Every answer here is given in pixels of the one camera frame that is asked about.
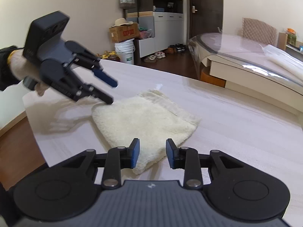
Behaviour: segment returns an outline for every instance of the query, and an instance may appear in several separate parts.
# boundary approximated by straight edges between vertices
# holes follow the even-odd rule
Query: orange lid
[[[291,29],[291,28],[287,28],[287,31],[290,32],[290,33],[292,33],[292,34],[296,34],[296,31],[293,30],[293,29]]]

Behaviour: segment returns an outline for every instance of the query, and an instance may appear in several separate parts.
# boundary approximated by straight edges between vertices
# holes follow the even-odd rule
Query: hat
[[[132,21],[126,21],[126,19],[120,18],[115,21],[115,25],[112,27],[121,26],[121,25],[132,25],[133,23],[134,22],[132,22]]]

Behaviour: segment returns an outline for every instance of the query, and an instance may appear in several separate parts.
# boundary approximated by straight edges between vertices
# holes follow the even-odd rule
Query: yellow wristband
[[[16,53],[17,50],[14,50],[13,52],[10,53],[10,55],[7,57],[7,64],[10,65],[11,64],[11,58],[13,56],[14,53]]]

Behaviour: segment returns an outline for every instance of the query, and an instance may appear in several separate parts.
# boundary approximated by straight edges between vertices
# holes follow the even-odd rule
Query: dark brown door
[[[190,0],[190,38],[206,32],[219,32],[223,21],[223,0]]]

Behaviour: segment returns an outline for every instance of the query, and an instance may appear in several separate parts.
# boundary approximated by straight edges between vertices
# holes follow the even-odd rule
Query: white logo
[[[147,187],[149,187],[150,189],[156,187],[156,185],[154,183],[150,183]]]

